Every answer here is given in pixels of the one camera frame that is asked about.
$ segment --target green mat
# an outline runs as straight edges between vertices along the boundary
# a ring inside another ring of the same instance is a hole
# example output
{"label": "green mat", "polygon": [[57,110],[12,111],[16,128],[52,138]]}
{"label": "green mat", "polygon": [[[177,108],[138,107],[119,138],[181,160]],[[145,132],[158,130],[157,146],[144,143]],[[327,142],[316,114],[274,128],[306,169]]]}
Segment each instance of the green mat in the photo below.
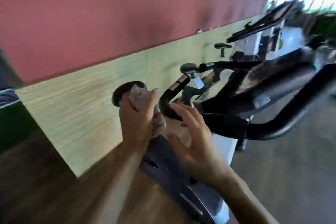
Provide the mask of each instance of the green mat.
{"label": "green mat", "polygon": [[39,129],[22,102],[0,109],[0,153],[9,150]]}

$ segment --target hand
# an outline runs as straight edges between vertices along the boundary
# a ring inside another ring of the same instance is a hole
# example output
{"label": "hand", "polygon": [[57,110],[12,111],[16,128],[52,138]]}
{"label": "hand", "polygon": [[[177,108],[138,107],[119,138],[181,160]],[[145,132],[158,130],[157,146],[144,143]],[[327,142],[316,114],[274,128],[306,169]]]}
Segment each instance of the hand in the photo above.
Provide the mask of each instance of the hand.
{"label": "hand", "polygon": [[170,107],[182,117],[191,136],[191,147],[187,148],[175,134],[168,135],[178,159],[197,180],[212,187],[219,186],[223,179],[231,177],[233,170],[218,158],[212,133],[202,115],[191,106],[171,104]]}
{"label": "hand", "polygon": [[153,130],[153,112],[156,104],[157,90],[149,94],[143,109],[136,111],[129,101],[129,92],[122,97],[119,118],[123,136],[123,145],[128,150],[145,152]]}

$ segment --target red wall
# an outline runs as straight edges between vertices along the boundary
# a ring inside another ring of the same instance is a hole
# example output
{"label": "red wall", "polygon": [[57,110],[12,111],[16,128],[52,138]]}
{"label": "red wall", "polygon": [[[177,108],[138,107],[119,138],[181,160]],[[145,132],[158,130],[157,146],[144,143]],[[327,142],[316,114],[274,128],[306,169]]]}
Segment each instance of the red wall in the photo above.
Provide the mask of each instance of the red wall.
{"label": "red wall", "polygon": [[32,83],[261,12],[265,0],[0,0],[0,46]]}

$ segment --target exercise bike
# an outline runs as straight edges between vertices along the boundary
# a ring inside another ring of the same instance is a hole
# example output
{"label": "exercise bike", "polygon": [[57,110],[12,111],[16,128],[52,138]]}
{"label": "exercise bike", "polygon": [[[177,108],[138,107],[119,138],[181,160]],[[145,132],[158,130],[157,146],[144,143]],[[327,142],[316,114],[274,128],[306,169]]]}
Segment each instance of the exercise bike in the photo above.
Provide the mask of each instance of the exercise bike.
{"label": "exercise bike", "polygon": [[[286,2],[275,8],[255,24],[233,34],[228,42],[276,25],[286,17],[293,5],[295,2]],[[264,62],[219,61],[199,66],[188,63],[181,66],[183,75],[160,97],[160,110],[166,117],[182,121],[169,103],[187,87],[191,77],[212,69],[232,69],[234,72],[219,91],[211,92],[221,81],[212,79],[200,94],[190,97],[189,104],[199,110],[214,134],[239,140],[278,138],[290,131],[317,100],[334,93],[335,49],[325,43],[314,43],[314,48],[306,46]],[[243,87],[245,82],[248,82],[249,87]],[[146,87],[142,82],[123,84],[115,90],[112,102],[119,106],[122,94],[130,91],[135,84]],[[273,120],[264,124],[251,122],[254,114],[298,89],[300,91]],[[196,221],[206,224],[228,221],[228,207],[220,195],[185,175],[183,166],[164,137],[159,136],[150,141],[140,169],[158,182]]]}

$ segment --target brown floor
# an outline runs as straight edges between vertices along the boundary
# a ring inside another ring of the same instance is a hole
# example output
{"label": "brown floor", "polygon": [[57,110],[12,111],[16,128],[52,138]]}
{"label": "brown floor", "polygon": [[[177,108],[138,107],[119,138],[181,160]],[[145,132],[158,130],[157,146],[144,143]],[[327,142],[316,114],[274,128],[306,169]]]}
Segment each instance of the brown floor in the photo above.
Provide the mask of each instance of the brown floor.
{"label": "brown floor", "polygon": [[[271,118],[281,104],[255,121]],[[311,112],[287,136],[249,142],[232,166],[280,223],[336,219],[336,99]],[[85,223],[115,171],[115,151],[76,179],[43,133],[0,157],[2,223]],[[138,171],[120,215],[126,223],[190,223],[157,184]]]}

